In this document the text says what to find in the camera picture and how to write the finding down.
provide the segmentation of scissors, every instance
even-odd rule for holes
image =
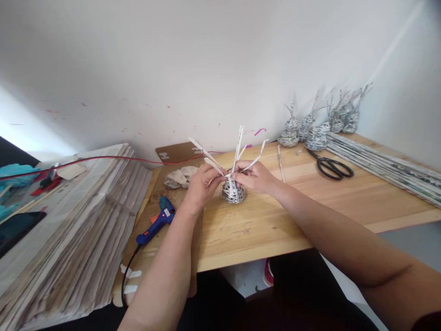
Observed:
[[[314,156],[317,159],[318,169],[326,177],[329,177],[333,180],[342,180],[344,177],[353,177],[354,176],[354,172],[347,165],[345,165],[339,161],[333,160],[333,159],[328,159],[328,158],[318,156],[317,154],[315,154],[313,151],[311,151],[309,149],[308,149],[308,152],[309,152],[309,154],[311,154],[312,156]],[[339,166],[343,167],[345,170],[347,170],[347,172],[341,171],[339,168],[337,168],[337,166],[335,164],[338,164]],[[328,172],[324,171],[323,167],[330,170],[336,176],[333,176],[333,175],[329,174]]]

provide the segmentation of blue glue gun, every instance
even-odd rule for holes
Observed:
[[[139,234],[136,237],[136,242],[139,245],[145,245],[148,243],[165,224],[171,224],[171,221],[173,221],[173,218],[175,217],[175,208],[170,200],[162,196],[159,199],[159,207],[161,207],[161,212],[157,216],[151,218],[152,225],[146,232]]]

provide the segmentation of teal cloth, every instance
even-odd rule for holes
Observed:
[[[1,180],[2,177],[20,175],[28,172],[39,171],[41,168],[33,168],[30,165],[20,165],[18,163],[6,165],[0,168],[0,192],[2,192],[8,185],[12,187],[22,187],[32,184],[38,174],[16,177],[11,179]]]
[[[0,221],[11,215],[17,207],[18,203],[13,204],[9,207],[0,205]]]

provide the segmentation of newspaper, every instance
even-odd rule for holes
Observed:
[[[121,144],[79,157],[97,155],[132,156],[133,150]],[[84,165],[86,172],[30,210],[47,216],[0,259],[0,330],[36,330],[110,303],[152,172],[124,159]]]

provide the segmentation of smartphone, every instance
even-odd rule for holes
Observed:
[[[15,246],[47,214],[42,211],[17,214],[0,224],[0,258]]]

